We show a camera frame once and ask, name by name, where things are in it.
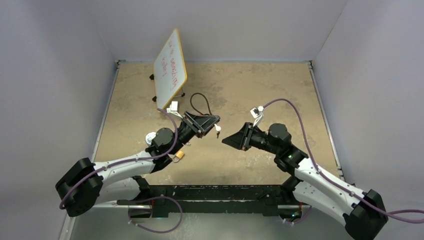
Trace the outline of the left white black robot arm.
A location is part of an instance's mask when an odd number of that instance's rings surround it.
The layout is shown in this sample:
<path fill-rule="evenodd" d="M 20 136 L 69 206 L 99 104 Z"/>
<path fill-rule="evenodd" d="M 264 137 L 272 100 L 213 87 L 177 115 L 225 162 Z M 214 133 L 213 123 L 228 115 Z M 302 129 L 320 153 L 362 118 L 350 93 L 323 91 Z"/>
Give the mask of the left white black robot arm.
<path fill-rule="evenodd" d="M 185 111 L 180 124 L 171 118 L 173 128 L 162 127 L 150 146 L 134 155 L 106 162 L 79 159 L 55 184 L 61 199 L 59 208 L 69 217 L 77 217 L 105 202 L 106 188 L 138 175 L 163 170 L 193 137 L 203 138 L 221 120 L 218 115 L 195 115 Z"/>

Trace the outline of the black cable padlock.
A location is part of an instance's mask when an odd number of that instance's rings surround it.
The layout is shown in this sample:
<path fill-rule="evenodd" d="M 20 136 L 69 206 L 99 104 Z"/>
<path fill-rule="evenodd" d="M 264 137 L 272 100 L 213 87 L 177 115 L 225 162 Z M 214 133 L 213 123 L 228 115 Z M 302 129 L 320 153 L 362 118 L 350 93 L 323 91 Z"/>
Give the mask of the black cable padlock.
<path fill-rule="evenodd" d="M 201 92 L 192 93 L 189 97 L 189 104 L 199 115 L 211 116 L 217 113 L 216 109 L 212 108 L 207 96 Z"/>

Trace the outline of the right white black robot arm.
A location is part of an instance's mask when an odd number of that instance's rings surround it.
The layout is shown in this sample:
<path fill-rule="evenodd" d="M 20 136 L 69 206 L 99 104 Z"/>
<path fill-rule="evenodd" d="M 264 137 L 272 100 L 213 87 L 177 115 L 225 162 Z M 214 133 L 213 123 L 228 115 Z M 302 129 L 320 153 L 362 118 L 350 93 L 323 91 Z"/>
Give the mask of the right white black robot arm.
<path fill-rule="evenodd" d="M 355 240 L 373 240 L 388 222 L 387 216 L 374 210 L 385 209 L 379 193 L 372 189 L 365 192 L 315 166 L 292 144 L 292 136 L 282 123 L 273 123 L 268 131 L 262 131 L 246 122 L 221 142 L 241 151 L 254 147 L 274 154 L 277 167 L 290 174 L 280 191 L 282 200 L 288 204 L 297 200 L 318 209 L 344 226 Z"/>

